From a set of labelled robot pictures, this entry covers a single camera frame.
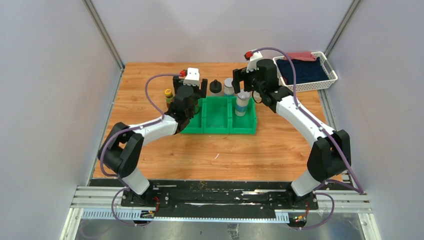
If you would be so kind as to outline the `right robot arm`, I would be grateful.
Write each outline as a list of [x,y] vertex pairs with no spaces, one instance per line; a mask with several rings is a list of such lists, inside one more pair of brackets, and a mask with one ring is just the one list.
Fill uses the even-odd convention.
[[322,123],[301,105],[292,90],[280,85],[273,60],[262,58],[247,67],[234,69],[232,78],[235,93],[241,92],[241,83],[244,91],[258,93],[261,102],[287,120],[311,147],[305,172],[287,187],[285,201],[290,208],[301,207],[306,195],[351,166],[349,134]]

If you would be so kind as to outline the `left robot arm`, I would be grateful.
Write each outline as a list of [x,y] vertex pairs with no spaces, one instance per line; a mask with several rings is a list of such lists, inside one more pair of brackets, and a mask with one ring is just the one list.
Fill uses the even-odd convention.
[[167,111],[160,111],[160,117],[144,123],[116,123],[97,154],[100,169],[110,169],[109,176],[122,181],[134,194],[135,202],[142,207],[153,201],[150,181],[137,167],[143,146],[183,131],[198,113],[199,100],[207,93],[208,81],[205,78],[191,83],[187,78],[174,75],[172,80],[175,96]]

